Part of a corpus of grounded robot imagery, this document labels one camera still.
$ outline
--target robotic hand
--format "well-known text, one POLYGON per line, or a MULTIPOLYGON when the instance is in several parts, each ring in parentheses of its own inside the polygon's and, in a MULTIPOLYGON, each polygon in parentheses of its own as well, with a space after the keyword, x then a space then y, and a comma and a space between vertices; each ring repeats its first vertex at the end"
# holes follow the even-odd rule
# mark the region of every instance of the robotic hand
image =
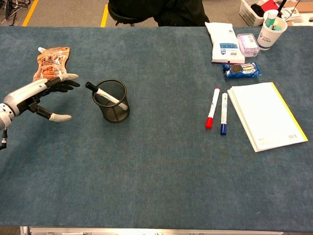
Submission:
POLYGON ((78 78, 78 75, 72 73, 62 74, 53 79, 39 79, 35 82, 17 89, 8 94, 3 103, 0 104, 0 130, 4 130, 2 136, 3 144, 6 144, 6 128, 12 122, 14 117, 19 116, 24 111, 29 110, 50 121, 67 121, 71 119, 70 115, 59 115, 38 105, 42 96, 48 95, 51 92, 67 92, 73 90, 73 87, 80 85, 73 80, 78 78))

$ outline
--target chair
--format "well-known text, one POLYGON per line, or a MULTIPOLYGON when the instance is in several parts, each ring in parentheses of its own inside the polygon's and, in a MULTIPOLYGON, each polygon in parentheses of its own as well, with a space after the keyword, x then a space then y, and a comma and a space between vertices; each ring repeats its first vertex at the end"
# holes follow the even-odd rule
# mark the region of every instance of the chair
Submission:
POLYGON ((122 23, 122 24, 130 24, 133 27, 134 24, 143 22, 147 19, 147 18, 133 18, 133 17, 124 16, 117 9, 115 9, 112 6, 112 4, 110 4, 110 2, 108 4, 108 12, 110 16, 113 18, 113 20, 116 21, 115 26, 117 26, 119 23, 122 23))

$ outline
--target white notebook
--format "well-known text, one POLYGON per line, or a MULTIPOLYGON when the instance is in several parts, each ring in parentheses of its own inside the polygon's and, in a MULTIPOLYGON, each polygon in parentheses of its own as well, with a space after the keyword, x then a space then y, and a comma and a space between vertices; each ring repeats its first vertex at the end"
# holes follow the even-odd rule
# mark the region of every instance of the white notebook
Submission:
POLYGON ((227 92, 255 152, 308 141, 272 82, 227 92))

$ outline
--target small plastic box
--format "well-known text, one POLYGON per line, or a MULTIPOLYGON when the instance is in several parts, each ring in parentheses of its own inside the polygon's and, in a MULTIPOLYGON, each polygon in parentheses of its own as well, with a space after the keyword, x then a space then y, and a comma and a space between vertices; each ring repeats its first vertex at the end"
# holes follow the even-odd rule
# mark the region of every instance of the small plastic box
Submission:
POLYGON ((243 33, 237 35, 238 44, 244 57, 255 57, 260 48, 252 33, 243 33))

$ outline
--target marker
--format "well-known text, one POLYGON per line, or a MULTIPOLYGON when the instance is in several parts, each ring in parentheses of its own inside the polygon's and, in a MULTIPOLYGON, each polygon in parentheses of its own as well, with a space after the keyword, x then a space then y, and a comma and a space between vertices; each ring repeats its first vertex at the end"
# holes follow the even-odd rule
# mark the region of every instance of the marker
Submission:
MULTIPOLYGON (((112 95, 106 93, 105 91, 103 91, 102 89, 96 87, 94 84, 90 83, 90 82, 87 82, 86 83, 86 88, 88 88, 89 90, 92 90, 93 92, 95 92, 96 94, 104 97, 105 99, 111 101, 112 103, 114 104, 117 104, 118 102, 120 102, 118 99, 116 99, 115 97, 113 97, 112 95)), ((123 103, 120 103, 118 104, 119 107, 121 107, 123 110, 127 110, 128 109, 128 106, 123 104, 123 103)))
POLYGON ((227 127, 227 93, 222 94, 221 135, 226 135, 227 127))
POLYGON ((217 87, 214 90, 213 100, 212 100, 212 103, 211 103, 210 112, 209 112, 209 115, 207 116, 207 120, 206 120, 206 123, 205 123, 206 129, 211 129, 212 128, 213 116, 214 116, 214 113, 215 113, 215 108, 216 108, 217 100, 219 98, 219 94, 220 94, 220 88, 217 87))

